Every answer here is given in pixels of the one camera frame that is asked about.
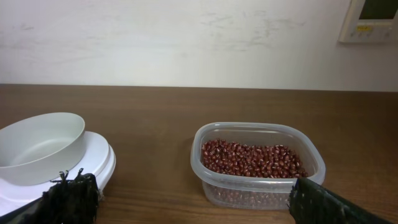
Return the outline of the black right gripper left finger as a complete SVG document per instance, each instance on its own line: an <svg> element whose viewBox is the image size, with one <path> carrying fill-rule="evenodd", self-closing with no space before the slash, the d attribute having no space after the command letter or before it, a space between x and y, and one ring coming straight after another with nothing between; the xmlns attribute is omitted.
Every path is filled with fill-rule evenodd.
<svg viewBox="0 0 398 224"><path fill-rule="evenodd" d="M1 224L93 224L97 218L100 190L92 173L78 171L68 179L68 171L42 196L1 217Z"/></svg>

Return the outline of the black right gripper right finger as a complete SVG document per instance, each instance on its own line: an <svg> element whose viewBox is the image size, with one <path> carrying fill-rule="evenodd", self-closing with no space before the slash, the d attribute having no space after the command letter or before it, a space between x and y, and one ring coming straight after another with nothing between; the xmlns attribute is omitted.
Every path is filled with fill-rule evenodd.
<svg viewBox="0 0 398 224"><path fill-rule="evenodd" d="M292 187L288 208L296 224L390 224L306 177Z"/></svg>

